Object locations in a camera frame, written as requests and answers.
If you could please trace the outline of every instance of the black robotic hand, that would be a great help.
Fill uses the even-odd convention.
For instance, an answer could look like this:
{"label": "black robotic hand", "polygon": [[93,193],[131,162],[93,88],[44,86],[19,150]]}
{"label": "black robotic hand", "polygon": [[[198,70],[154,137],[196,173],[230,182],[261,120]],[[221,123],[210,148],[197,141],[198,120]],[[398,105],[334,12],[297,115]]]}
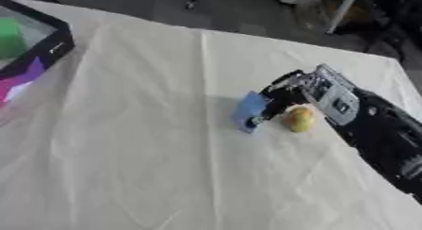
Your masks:
{"label": "black robotic hand", "polygon": [[422,204],[422,123],[406,112],[325,64],[310,74],[286,74],[259,95],[265,106],[243,113],[247,119],[236,121],[245,124],[241,128],[252,131],[290,106],[311,103],[365,162]]}

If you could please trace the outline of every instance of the blue block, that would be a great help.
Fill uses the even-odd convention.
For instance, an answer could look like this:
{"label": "blue block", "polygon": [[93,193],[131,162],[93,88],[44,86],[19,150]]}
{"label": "blue block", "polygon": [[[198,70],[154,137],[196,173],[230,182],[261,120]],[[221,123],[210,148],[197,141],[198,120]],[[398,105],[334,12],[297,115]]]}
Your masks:
{"label": "blue block", "polygon": [[232,119],[240,130],[252,133],[254,128],[247,127],[246,121],[251,117],[261,115],[267,103],[268,101],[261,94],[250,91],[237,105]]}

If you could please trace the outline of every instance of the box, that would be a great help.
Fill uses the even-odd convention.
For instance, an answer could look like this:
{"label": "box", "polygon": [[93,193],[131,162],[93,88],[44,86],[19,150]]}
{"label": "box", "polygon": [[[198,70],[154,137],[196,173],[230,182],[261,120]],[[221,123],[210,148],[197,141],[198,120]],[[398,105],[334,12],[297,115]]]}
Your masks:
{"label": "box", "polygon": [[65,22],[11,0],[0,0],[0,106],[73,48]]}

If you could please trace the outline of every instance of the person's foot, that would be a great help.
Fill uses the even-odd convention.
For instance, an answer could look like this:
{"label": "person's foot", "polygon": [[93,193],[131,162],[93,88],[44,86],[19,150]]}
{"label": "person's foot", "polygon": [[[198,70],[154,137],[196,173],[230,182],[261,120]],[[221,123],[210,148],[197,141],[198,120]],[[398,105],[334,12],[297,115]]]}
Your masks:
{"label": "person's foot", "polygon": [[186,9],[194,9],[196,7],[196,1],[187,1],[187,4],[185,5]]}

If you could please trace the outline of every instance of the apple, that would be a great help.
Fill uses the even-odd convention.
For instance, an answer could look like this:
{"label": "apple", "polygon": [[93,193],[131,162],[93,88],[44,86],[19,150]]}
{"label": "apple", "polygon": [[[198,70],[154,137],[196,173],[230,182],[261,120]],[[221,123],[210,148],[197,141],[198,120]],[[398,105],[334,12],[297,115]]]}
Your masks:
{"label": "apple", "polygon": [[284,118],[284,124],[297,133],[307,131],[314,122],[314,113],[307,107],[295,107]]}

